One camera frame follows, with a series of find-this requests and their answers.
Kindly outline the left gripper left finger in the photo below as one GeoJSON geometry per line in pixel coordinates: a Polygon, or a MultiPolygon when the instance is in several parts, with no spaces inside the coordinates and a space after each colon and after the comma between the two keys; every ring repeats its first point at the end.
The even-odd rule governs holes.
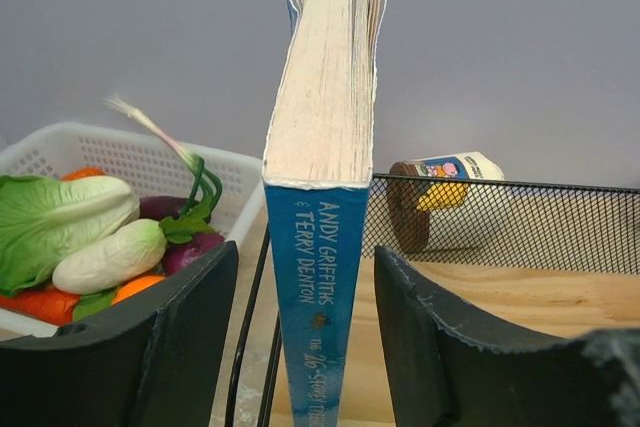
{"type": "Polygon", "coordinates": [[[238,260],[223,243],[52,337],[2,342],[2,425],[208,425],[238,260]]]}

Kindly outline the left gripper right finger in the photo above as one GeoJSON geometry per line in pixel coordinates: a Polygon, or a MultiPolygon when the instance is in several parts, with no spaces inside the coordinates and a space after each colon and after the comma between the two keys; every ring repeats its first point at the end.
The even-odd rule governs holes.
{"type": "Polygon", "coordinates": [[[475,306],[384,246],[374,284],[397,425],[638,425],[638,330],[543,334],[475,306]]]}

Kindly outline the blue 26-storey treehouse book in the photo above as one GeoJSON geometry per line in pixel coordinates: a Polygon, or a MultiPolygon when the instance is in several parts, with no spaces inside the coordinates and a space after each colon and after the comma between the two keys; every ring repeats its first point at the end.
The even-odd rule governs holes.
{"type": "Polygon", "coordinates": [[[291,39],[263,154],[293,422],[338,422],[373,177],[387,0],[287,0],[291,39]]]}

